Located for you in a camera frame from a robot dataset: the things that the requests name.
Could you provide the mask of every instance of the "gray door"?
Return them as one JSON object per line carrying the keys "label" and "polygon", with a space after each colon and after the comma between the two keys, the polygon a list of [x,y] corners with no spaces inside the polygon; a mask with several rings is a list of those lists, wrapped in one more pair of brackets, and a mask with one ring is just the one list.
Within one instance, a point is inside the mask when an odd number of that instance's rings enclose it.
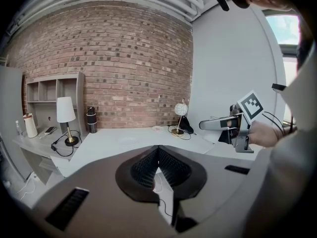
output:
{"label": "gray door", "polygon": [[11,166],[26,179],[32,169],[20,147],[12,140],[17,136],[15,121],[25,131],[22,101],[22,69],[0,66],[0,133],[7,150]]}

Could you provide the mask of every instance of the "white wall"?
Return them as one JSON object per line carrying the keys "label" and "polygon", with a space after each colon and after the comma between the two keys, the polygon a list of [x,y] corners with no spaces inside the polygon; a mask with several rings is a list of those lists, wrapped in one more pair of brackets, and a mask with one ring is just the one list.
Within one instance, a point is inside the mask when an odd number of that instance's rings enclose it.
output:
{"label": "white wall", "polygon": [[282,53],[262,12],[229,3],[193,23],[194,65],[188,120],[194,131],[210,116],[225,117],[229,107],[255,90],[266,111],[283,120],[285,103],[271,88],[285,85]]}

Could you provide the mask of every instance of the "clear plastic bottle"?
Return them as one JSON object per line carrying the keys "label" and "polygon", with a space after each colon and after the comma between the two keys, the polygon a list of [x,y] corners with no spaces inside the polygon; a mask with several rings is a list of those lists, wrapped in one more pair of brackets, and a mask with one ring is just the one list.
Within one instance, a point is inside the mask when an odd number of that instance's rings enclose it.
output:
{"label": "clear plastic bottle", "polygon": [[23,132],[19,125],[19,121],[15,121],[15,125],[16,125],[16,131],[18,133],[18,136],[20,137],[21,140],[24,140]]}

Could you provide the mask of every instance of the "table lamp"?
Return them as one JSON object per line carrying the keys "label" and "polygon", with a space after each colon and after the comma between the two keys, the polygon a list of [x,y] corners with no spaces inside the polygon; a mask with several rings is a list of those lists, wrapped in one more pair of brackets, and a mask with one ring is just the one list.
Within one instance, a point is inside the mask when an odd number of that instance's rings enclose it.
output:
{"label": "table lamp", "polygon": [[65,140],[65,145],[74,146],[78,144],[78,137],[72,136],[69,129],[69,121],[73,121],[76,119],[73,103],[71,101],[71,97],[59,97],[57,98],[56,105],[56,113],[57,113],[57,122],[62,123],[65,122],[67,126],[67,139]]}
{"label": "table lamp", "polygon": [[179,130],[179,124],[180,124],[180,121],[182,120],[182,117],[184,115],[186,115],[187,111],[188,111],[188,107],[187,105],[184,103],[184,99],[182,100],[182,103],[178,103],[176,104],[175,108],[174,108],[174,111],[177,115],[181,116],[180,119],[179,119],[179,123],[178,123],[178,126],[177,126],[177,129],[172,129],[172,133],[173,134],[176,134],[176,135],[182,135],[184,134],[184,132],[182,130]]}

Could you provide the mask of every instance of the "lamp base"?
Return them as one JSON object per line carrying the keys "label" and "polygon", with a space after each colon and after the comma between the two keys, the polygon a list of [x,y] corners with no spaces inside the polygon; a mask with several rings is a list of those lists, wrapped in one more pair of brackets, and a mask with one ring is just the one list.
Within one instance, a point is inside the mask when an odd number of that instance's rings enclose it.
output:
{"label": "lamp base", "polygon": [[183,135],[184,132],[183,132],[181,129],[179,129],[179,130],[178,130],[178,133],[177,133],[177,129],[172,129],[172,134],[175,134],[175,135]]}
{"label": "lamp base", "polygon": [[68,138],[66,138],[66,139],[65,139],[65,145],[66,145],[66,146],[74,146],[74,145],[77,145],[78,142],[79,142],[78,137],[74,137],[74,136],[73,136],[73,138],[74,138],[74,142],[71,142],[71,143],[69,142]]}

